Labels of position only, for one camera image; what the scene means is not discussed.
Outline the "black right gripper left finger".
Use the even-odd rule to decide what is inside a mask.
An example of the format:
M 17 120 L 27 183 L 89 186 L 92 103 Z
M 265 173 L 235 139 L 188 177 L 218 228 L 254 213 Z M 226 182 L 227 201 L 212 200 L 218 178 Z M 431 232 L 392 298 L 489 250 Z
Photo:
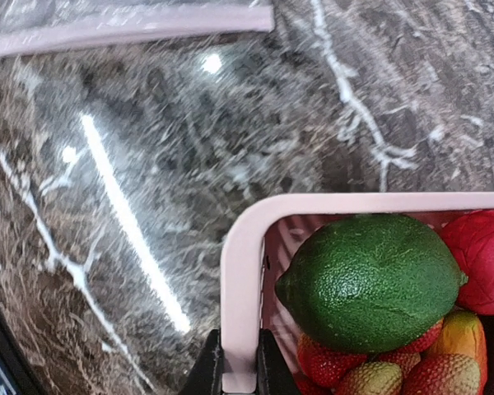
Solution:
M 220 330 L 211 330 L 179 395 L 222 395 L 223 350 L 220 340 Z

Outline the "pink perforated plastic basket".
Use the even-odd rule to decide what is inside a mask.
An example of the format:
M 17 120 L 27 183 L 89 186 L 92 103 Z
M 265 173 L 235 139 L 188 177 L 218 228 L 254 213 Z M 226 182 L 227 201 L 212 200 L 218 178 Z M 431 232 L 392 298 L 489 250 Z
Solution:
M 225 393 L 253 393 L 261 319 L 263 237 L 279 219 L 297 214 L 459 211 L 494 208 L 494 192 L 293 193 L 245 210 L 221 251 L 221 348 Z

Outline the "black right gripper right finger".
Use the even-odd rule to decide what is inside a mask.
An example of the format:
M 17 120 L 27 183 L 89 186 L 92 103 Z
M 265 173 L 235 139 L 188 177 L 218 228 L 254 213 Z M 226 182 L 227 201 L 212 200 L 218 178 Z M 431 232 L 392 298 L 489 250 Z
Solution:
M 257 349 L 257 388 L 259 395 L 300 395 L 293 375 L 268 329 L 259 331 Z

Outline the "clear zip top bag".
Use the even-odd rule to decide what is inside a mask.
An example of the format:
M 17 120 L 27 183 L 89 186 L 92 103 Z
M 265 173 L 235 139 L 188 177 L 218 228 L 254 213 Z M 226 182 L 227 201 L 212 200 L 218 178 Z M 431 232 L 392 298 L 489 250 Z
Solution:
M 0 1 L 0 58 L 274 26 L 271 1 Z

